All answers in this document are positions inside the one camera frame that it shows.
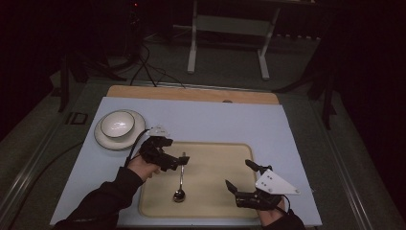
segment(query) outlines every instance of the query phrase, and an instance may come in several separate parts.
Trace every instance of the robotic hand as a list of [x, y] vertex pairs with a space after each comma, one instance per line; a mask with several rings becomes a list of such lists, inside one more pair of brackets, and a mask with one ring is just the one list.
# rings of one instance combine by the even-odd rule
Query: robotic hand
[[[259, 166], [256, 163], [245, 160], [245, 164], [254, 172], [261, 174], [256, 183], [256, 190], [252, 193], [239, 192], [237, 187], [226, 180], [227, 189], [236, 197], [236, 205], [240, 208], [251, 208], [257, 210], [273, 210], [282, 200], [284, 194], [299, 194], [299, 191], [289, 183], [272, 173], [272, 167]], [[279, 190], [271, 188], [271, 183], [280, 183], [282, 187]]]
[[162, 147], [169, 147], [173, 140], [165, 136], [150, 136], [141, 145], [139, 152], [144, 160], [161, 167], [161, 170], [166, 172], [168, 169], [176, 170], [179, 165], [187, 165], [189, 156], [181, 156], [179, 158], [168, 155]]

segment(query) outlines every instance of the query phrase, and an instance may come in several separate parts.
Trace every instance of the dark background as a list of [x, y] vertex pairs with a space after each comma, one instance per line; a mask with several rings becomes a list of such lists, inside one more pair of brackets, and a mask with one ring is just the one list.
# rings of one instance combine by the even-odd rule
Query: dark background
[[[128, 17], [121, 12], [128, 15], [133, 2], [99, 1], [92, 5], [92, 1], [42, 0], [0, 4], [2, 140], [52, 91], [49, 77], [59, 69], [60, 58], [73, 47], [94, 58], [124, 49], [120, 37], [128, 33]], [[158, 31], [170, 37], [171, 24], [191, 24], [192, 1], [140, 4], [139, 15], [145, 25], [140, 34]], [[336, 70], [334, 88], [341, 93], [372, 161], [405, 218], [405, 2], [356, 4], [360, 7], [353, 14], [339, 15], [336, 20], [319, 10], [286, 9], [281, 12], [276, 34], [292, 35], [292, 39], [296, 35], [324, 36], [309, 64], [316, 70]], [[263, 16], [246, 5], [226, 9], [224, 13]], [[204, 10], [212, 11], [213, 5]], [[103, 20], [95, 23], [95, 15], [103, 15], [98, 17]], [[95, 32], [98, 26], [106, 31], [114, 29], [116, 35], [101, 33], [100, 37]]]

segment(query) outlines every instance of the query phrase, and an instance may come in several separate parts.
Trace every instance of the human arm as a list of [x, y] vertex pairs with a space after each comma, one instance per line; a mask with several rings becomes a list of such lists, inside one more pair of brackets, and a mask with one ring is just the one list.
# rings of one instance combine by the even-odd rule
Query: human arm
[[158, 166], [148, 164], [137, 155], [127, 168], [119, 168], [114, 181], [104, 182], [88, 194], [67, 219], [55, 225], [54, 230], [115, 229], [119, 212], [131, 205], [138, 188], [157, 172]]
[[263, 230], [305, 230], [302, 220], [289, 208], [284, 211], [284, 199], [278, 204], [278, 209], [261, 211], [257, 210]]

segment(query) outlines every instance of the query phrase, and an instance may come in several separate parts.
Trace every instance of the white plate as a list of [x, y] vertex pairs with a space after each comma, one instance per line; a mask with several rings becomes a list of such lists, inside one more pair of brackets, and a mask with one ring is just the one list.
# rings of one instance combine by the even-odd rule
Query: white plate
[[110, 138], [104, 135], [102, 132], [102, 120], [110, 113], [102, 117], [95, 127], [96, 141], [99, 143], [99, 145], [109, 150], [125, 150], [130, 148], [134, 144], [138, 135], [140, 135], [140, 133], [146, 129], [146, 121], [139, 113], [128, 109], [121, 109], [114, 112], [119, 111], [127, 112], [134, 117], [134, 127], [125, 136]]

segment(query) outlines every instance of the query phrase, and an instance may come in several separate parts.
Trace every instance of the bowl on plate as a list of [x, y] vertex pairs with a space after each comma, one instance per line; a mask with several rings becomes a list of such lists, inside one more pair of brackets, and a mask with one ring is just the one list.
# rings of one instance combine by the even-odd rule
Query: bowl on plate
[[95, 127], [96, 141], [109, 150], [131, 147], [146, 128], [144, 118], [137, 112], [123, 109], [102, 117]]
[[126, 136], [134, 128], [134, 117], [125, 111], [116, 111], [105, 116], [101, 121], [101, 132], [109, 138]]

